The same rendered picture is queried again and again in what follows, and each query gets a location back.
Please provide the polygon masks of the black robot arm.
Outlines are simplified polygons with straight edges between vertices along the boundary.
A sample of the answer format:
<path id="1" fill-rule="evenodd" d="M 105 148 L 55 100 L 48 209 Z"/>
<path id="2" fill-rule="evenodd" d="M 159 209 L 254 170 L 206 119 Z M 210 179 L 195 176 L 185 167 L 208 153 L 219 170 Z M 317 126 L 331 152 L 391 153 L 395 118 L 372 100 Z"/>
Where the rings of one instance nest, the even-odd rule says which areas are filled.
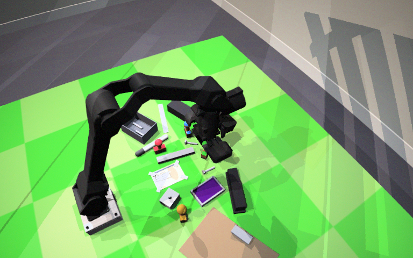
<path id="1" fill-rule="evenodd" d="M 133 92 L 120 108 L 116 96 Z M 72 187 L 79 214 L 92 221 L 109 212 L 109 184 L 104 174 L 106 156 L 111 138 L 119 133 L 123 124 L 131 120 L 140 107 L 149 101 L 190 101 L 192 111 L 201 124 L 218 126 L 221 138 L 233 131 L 237 122 L 229 115 L 246 106 L 241 87 L 225 91 L 211 76 L 193 80 L 135 73 L 122 80 L 111 81 L 86 98 L 89 135 L 84 170 Z M 90 219 L 90 220 L 89 220 Z"/>

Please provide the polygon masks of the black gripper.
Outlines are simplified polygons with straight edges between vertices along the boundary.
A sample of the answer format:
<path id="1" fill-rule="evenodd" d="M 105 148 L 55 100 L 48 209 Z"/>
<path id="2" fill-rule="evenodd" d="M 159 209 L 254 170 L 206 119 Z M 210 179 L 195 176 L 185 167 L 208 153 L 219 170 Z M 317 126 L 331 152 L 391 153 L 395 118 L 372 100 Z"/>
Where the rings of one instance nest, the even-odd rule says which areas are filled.
<path id="1" fill-rule="evenodd" d="M 217 136 L 220 134 L 218 126 L 222 125 L 222 122 L 220 120 L 213 126 L 205 126 L 199 122 L 198 117 L 194 114 L 193 111 L 188 112 L 185 115 L 184 120 L 186 121 L 188 126 L 190 126 L 193 122 L 197 122 L 197 124 L 193 125 L 194 128 L 191 131 L 193 132 L 194 136 L 197 138 L 205 152 L 209 154 L 209 157 L 213 161 L 213 163 L 219 163 L 232 156 L 232 148 L 226 141 L 222 141 L 222 139 Z M 202 142 L 204 141 L 206 141 L 207 144 L 202 145 Z"/>

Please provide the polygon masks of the brown stamp with blue top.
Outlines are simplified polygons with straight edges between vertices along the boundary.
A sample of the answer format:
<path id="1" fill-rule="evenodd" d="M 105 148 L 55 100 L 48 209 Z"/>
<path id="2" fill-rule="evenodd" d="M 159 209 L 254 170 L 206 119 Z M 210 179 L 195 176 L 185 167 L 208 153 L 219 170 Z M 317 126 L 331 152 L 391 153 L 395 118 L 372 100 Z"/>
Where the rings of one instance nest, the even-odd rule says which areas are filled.
<path id="1" fill-rule="evenodd" d="M 186 134 L 187 138 L 192 137 L 190 127 L 191 126 L 188 126 L 188 124 L 186 122 L 184 122 L 184 131 L 185 131 L 185 134 Z"/>

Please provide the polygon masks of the white flat bar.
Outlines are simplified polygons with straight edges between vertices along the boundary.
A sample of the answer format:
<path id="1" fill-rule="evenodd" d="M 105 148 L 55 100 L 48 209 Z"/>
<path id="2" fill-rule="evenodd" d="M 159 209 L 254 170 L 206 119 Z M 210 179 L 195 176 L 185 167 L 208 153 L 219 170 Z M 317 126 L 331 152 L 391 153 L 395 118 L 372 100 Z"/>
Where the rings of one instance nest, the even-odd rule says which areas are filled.
<path id="1" fill-rule="evenodd" d="M 165 113 L 164 113 L 164 110 L 163 110 L 163 105 L 158 104 L 158 106 L 159 106 L 159 114 L 160 114 L 160 119 L 161 119 L 161 123 L 162 123 L 163 133 L 167 133 L 168 132 L 168 127 L 167 127 Z"/>

